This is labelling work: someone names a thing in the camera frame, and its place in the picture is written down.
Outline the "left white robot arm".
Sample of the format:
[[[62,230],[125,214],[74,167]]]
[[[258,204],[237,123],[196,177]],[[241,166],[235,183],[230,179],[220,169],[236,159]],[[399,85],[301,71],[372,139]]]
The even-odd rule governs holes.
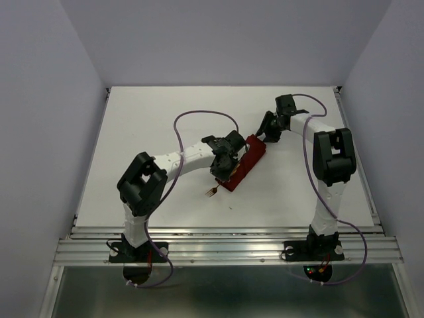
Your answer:
[[[159,156],[137,154],[117,183],[125,222],[120,241],[108,245],[109,261],[144,262],[150,253],[160,256],[149,242],[148,221],[179,177],[208,168],[215,179],[228,182],[249,148],[244,137],[233,130],[225,137],[206,136],[177,152]],[[168,183],[171,186],[165,192]]]

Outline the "dark red cloth napkin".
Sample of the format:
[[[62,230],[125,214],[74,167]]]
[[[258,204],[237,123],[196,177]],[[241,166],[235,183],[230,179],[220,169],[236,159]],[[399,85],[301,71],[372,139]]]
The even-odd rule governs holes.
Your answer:
[[[246,139],[248,151],[242,156],[237,172],[222,187],[233,192],[266,153],[266,144],[254,134]]]

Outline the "gold spoon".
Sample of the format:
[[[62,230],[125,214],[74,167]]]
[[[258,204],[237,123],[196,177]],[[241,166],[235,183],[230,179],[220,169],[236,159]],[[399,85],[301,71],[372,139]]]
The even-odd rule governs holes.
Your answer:
[[[236,165],[234,170],[231,172],[230,176],[233,176],[237,172],[237,169],[239,168],[239,166],[240,166],[239,164]]]

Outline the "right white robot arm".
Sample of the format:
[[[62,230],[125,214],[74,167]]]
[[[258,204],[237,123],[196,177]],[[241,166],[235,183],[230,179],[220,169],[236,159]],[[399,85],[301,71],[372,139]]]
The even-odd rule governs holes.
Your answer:
[[[356,172],[352,133],[322,123],[326,112],[314,115],[298,109],[294,98],[291,94],[277,97],[276,110],[266,112],[256,132],[265,143],[276,143],[284,131],[290,131],[313,147],[312,157],[305,157],[304,162],[317,195],[315,214],[305,240],[285,242],[286,260],[314,260],[332,254],[342,258],[337,223],[343,191]]]

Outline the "gold fork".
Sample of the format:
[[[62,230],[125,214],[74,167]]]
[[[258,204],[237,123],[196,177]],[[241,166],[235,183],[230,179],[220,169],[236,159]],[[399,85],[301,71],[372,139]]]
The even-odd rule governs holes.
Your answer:
[[[223,183],[221,181],[217,182],[217,185],[214,185],[211,189],[207,190],[205,193],[206,197],[213,197],[214,195],[217,194],[218,189],[223,185]]]

